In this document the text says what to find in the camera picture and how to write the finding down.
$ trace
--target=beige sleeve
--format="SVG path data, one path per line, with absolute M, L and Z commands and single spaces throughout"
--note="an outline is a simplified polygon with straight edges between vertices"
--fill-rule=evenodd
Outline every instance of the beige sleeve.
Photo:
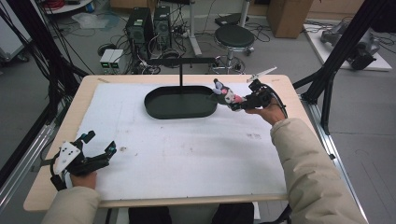
M 92 224 L 100 202 L 94 189 L 73 187 L 57 193 L 43 224 Z
M 300 119 L 285 119 L 271 130 L 282 163 L 292 223 L 367 223 L 338 170 Z

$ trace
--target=gray floor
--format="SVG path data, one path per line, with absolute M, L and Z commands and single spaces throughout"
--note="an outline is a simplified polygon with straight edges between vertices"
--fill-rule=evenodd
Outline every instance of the gray floor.
M 96 51 L 102 44 L 116 41 L 112 36 L 122 35 L 125 21 L 119 17 L 102 14 L 111 20 L 110 28 L 105 30 L 79 30 L 76 24 L 68 24 L 72 14 L 59 19 L 60 25 L 71 29 L 67 40 L 83 61 L 95 74 L 101 74 L 100 56 Z M 206 31 L 213 33 L 218 27 L 209 18 Z M 205 18 L 197 19 L 196 30 L 205 27 Z M 265 18 L 251 17 L 249 22 L 266 25 Z M 247 65 L 247 74 L 254 74 L 276 65 L 272 74 L 287 75 L 291 82 L 300 80 L 316 72 L 321 63 L 305 34 L 297 39 L 274 38 L 270 31 L 270 42 L 256 41 L 255 51 L 240 57 Z M 205 57 L 224 54 L 213 42 L 213 37 L 197 37 Z M 188 41 L 185 57 L 192 56 Z M 395 46 L 388 47 L 396 51 Z M 381 49 L 379 54 L 396 67 L 395 54 Z M 72 54 L 74 63 L 86 70 L 85 65 Z M 3 166 L 9 155 L 28 132 L 38 115 L 48 102 L 48 82 L 42 77 L 35 63 L 18 61 L 0 68 L 0 142 Z M 185 66 L 185 74 L 204 74 L 206 65 Z M 178 69 L 163 69 L 161 74 L 176 74 Z M 395 223 L 396 215 L 396 72 L 351 71 L 340 69 L 334 81 L 332 109 L 330 114 L 330 132 L 341 155 L 353 187 L 370 223 Z M 306 87 L 297 92 L 302 93 Z M 39 223 L 44 213 L 23 211 L 23 201 L 29 191 L 35 172 L 30 172 L 23 180 L 7 208 L 0 214 L 0 223 Z M 275 219 L 285 202 L 260 203 L 262 221 Z M 175 223 L 206 223 L 214 207 L 177 207 L 172 208 Z M 95 223 L 105 223 L 106 210 L 100 209 Z

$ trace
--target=person's right hand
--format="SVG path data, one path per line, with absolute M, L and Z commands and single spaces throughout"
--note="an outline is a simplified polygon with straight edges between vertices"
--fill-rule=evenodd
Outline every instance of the person's right hand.
M 248 114 L 258 114 L 262 116 L 265 121 L 274 126 L 278 121 L 285 119 L 285 115 L 283 114 L 280 106 L 275 98 L 271 99 L 271 103 L 265 108 L 254 108 L 254 109 L 246 109 L 245 112 Z
M 96 188 L 96 171 L 89 173 L 84 176 L 76 176 L 70 174 L 70 179 L 72 180 L 73 187 L 85 187 L 89 189 Z

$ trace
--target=person's leg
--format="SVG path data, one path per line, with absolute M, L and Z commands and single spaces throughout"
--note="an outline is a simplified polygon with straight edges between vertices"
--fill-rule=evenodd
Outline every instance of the person's leg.
M 172 224 L 168 207 L 132 207 L 128 209 L 130 224 Z
M 221 203 L 212 224 L 253 224 L 253 203 Z

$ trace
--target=black chair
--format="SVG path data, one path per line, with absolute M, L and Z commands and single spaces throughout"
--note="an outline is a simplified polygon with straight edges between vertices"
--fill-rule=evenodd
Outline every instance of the black chair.
M 234 71 L 238 74 L 244 74 L 245 64 L 242 60 L 233 56 L 233 53 L 249 51 L 253 46 L 255 37 L 249 30 L 238 25 L 223 25 L 215 32 L 215 42 L 223 49 L 228 50 L 227 55 L 216 57 L 216 64 L 211 69 L 216 74 L 222 74 L 224 70 L 226 75 Z

